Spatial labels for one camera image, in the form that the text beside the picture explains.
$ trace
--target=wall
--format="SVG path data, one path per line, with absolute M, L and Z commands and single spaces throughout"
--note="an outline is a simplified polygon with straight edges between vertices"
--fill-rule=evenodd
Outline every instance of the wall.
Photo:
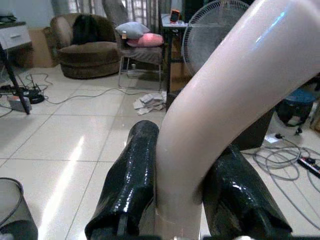
M 51 0 L 1 0 L 1 9 L 9 9 L 30 28 L 46 27 L 54 13 Z

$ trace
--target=white pillow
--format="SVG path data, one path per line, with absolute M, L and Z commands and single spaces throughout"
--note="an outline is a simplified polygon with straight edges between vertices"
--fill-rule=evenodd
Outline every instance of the white pillow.
M 145 25 L 136 22 L 130 21 L 123 23 L 115 28 L 118 34 L 122 35 L 123 31 L 126 31 L 126 37 L 128 39 L 139 39 L 144 34 L 149 33 L 150 29 L 147 28 Z

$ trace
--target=white drawer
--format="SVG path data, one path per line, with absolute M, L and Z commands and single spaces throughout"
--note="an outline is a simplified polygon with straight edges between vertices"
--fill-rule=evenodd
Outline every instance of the white drawer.
M 0 28 L 0 41 L 3 49 L 10 49 L 31 42 L 26 25 Z

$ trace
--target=fan grille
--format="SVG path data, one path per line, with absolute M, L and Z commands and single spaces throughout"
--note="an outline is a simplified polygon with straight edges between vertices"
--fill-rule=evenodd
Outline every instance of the fan grille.
M 197 11 L 183 36 L 182 56 L 192 75 L 203 66 L 249 8 L 240 0 L 215 0 Z

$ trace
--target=black cloth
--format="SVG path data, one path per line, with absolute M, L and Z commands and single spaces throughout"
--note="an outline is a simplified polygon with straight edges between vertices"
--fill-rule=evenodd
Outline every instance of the black cloth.
M 79 15 L 72 26 L 72 44 L 81 45 L 100 41 L 99 27 L 90 15 Z

